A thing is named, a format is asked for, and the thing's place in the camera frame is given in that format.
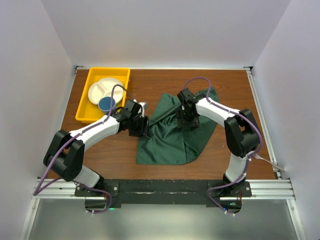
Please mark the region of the dark green cloth napkin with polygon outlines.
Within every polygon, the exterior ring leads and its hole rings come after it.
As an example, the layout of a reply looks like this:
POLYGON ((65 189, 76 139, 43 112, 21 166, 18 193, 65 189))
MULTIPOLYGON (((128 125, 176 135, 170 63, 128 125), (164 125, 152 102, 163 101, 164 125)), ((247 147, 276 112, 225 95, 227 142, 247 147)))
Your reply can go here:
POLYGON ((199 127, 178 128, 176 110, 181 102, 168 93, 161 95, 149 120, 150 137, 138 140, 136 163, 140 165, 184 165, 198 158, 217 123, 200 116, 199 127))

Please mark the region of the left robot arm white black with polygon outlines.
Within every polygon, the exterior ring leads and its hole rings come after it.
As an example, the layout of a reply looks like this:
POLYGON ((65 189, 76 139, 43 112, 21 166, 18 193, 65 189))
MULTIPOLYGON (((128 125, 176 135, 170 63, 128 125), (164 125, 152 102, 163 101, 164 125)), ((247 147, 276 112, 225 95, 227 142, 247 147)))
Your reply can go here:
POLYGON ((86 186, 92 196, 99 196, 104 190, 101 175, 83 165, 85 152, 101 140, 128 131, 130 136, 142 137, 148 134, 149 117, 145 115, 146 102, 128 100, 120 111, 113 110, 90 125, 66 132, 59 130, 43 159, 43 164, 63 180, 86 186))

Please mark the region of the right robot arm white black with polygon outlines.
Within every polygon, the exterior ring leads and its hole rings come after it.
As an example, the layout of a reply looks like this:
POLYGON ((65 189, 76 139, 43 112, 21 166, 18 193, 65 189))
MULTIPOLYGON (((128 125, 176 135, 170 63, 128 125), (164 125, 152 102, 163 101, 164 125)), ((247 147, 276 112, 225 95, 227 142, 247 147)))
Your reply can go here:
POLYGON ((177 126, 180 129, 198 127, 199 117, 206 117, 224 128, 226 145, 230 151, 229 165, 223 175, 223 185, 207 190, 223 192, 230 197, 240 190, 252 155, 259 151, 263 137, 252 112, 222 105, 208 94, 194 95, 188 88, 181 90, 177 97, 181 107, 177 110, 177 126))

